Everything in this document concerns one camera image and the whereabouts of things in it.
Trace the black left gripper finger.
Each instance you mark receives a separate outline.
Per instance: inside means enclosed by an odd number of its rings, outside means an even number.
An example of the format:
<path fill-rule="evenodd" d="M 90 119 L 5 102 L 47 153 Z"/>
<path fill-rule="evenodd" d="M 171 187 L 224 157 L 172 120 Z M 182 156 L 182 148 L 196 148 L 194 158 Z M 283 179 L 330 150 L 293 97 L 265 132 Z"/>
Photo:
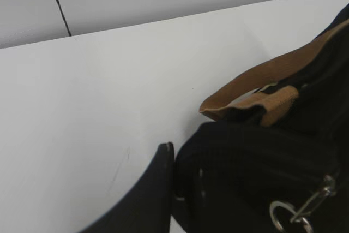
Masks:
<path fill-rule="evenodd" d="M 83 232 L 169 232 L 174 159 L 173 144 L 160 144 L 136 184 Z"/>

